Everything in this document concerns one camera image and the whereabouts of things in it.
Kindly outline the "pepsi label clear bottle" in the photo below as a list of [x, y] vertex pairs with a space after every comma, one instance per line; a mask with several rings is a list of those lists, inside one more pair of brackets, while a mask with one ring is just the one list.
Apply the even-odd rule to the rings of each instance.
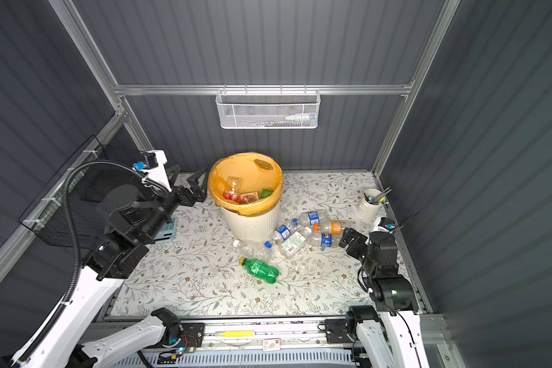
[[323, 251], [333, 250], [339, 246], [340, 236], [331, 233], [316, 232], [309, 238], [311, 246]]

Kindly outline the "red label clear bottle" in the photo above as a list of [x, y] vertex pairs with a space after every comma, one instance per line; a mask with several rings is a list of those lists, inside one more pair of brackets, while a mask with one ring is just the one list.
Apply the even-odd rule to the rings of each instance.
[[240, 203], [241, 199], [242, 179], [237, 176], [229, 176], [225, 180], [225, 190], [223, 197], [236, 203]]

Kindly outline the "blue label water bottle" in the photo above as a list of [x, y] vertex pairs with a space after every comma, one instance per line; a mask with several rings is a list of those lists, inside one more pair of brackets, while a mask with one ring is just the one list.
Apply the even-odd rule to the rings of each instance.
[[284, 241], [289, 239], [292, 234], [300, 227], [298, 219], [292, 219], [282, 225], [279, 225], [262, 244], [266, 248], [274, 248], [277, 245], [281, 245]]

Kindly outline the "green soda bottle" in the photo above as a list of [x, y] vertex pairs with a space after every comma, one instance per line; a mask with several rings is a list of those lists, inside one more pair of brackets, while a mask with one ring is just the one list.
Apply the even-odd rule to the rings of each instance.
[[266, 199], [266, 198], [268, 198], [269, 196], [271, 196], [273, 193], [274, 193], [274, 190], [270, 190], [270, 189], [264, 188], [264, 189], [262, 189], [262, 191], [260, 191], [260, 193], [259, 193], [259, 199]]
[[251, 276], [254, 276], [264, 282], [273, 285], [276, 283], [280, 271], [267, 263], [250, 258], [239, 259], [239, 265], [241, 265]]

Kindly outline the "clear bottle white cap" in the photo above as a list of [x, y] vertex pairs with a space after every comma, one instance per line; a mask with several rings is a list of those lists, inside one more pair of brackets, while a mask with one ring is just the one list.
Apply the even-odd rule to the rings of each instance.
[[273, 256], [271, 249], [261, 243], [244, 242], [236, 239], [232, 245], [239, 255], [246, 259], [258, 259], [262, 262], [268, 262]]

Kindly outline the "brown cola bottle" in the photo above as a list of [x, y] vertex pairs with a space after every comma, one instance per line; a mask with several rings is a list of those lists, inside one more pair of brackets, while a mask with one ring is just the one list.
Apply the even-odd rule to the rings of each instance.
[[259, 201], [259, 194], [257, 192], [243, 193], [239, 195], [239, 204], [245, 205]]

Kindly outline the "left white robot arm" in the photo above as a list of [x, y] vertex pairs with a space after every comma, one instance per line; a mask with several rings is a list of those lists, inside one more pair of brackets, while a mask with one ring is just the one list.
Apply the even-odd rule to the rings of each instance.
[[[81, 252], [71, 204], [70, 186], [76, 176], [93, 166], [112, 166], [127, 171], [153, 191], [147, 199], [139, 188], [118, 186], [99, 203], [108, 232], [104, 241]], [[188, 177], [188, 187], [165, 182], [170, 171], [161, 159], [146, 153], [144, 161], [126, 167], [109, 160], [94, 160], [74, 168], [64, 180], [62, 205], [74, 251], [70, 285], [33, 336], [11, 356], [0, 357], [0, 367], [109, 367], [132, 354], [141, 356], [147, 347], [162, 345], [184, 351], [188, 335], [181, 320], [167, 308], [158, 308], [140, 322], [105, 337], [81, 343], [92, 320], [132, 274], [165, 223], [179, 206], [204, 202], [208, 193], [208, 168]]]

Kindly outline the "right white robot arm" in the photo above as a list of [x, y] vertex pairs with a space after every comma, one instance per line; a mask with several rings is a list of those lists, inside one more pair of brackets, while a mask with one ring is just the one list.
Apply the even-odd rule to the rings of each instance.
[[327, 342], [358, 343], [352, 347], [358, 367], [428, 367], [419, 305], [411, 283], [399, 273], [393, 232], [365, 236], [346, 228], [340, 247], [360, 262], [357, 281], [373, 303], [350, 306], [344, 319], [325, 320]]

